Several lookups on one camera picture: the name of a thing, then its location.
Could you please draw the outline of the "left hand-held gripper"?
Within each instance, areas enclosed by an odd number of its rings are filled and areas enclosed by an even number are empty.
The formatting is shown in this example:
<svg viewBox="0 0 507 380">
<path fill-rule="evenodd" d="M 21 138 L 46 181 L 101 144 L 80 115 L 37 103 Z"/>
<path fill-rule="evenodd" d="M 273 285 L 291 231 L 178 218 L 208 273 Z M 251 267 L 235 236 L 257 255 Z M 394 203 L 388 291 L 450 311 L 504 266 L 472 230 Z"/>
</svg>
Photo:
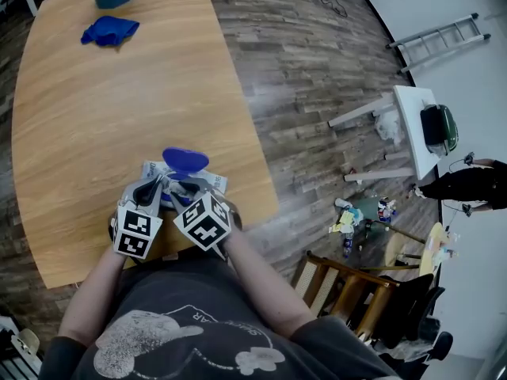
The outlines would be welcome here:
<svg viewBox="0 0 507 380">
<path fill-rule="evenodd" d="M 162 191 L 170 185 L 165 174 L 144 178 L 128 185 L 117 202 L 109 222 L 116 253 L 144 260 L 162 226 L 159 217 Z"/>
</svg>

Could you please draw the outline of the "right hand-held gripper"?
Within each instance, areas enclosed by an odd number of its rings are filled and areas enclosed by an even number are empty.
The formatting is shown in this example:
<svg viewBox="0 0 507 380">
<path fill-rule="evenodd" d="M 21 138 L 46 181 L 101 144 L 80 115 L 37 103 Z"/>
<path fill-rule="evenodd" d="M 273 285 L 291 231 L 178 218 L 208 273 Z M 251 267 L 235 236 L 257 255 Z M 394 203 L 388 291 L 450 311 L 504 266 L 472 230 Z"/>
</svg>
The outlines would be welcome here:
<svg viewBox="0 0 507 380">
<path fill-rule="evenodd" d="M 234 227 L 242 228 L 238 208 L 206 180 L 170 179 L 169 194 L 177 212 L 173 223 L 180 232 L 203 251 L 213 250 L 225 260 L 219 246 Z"/>
</svg>

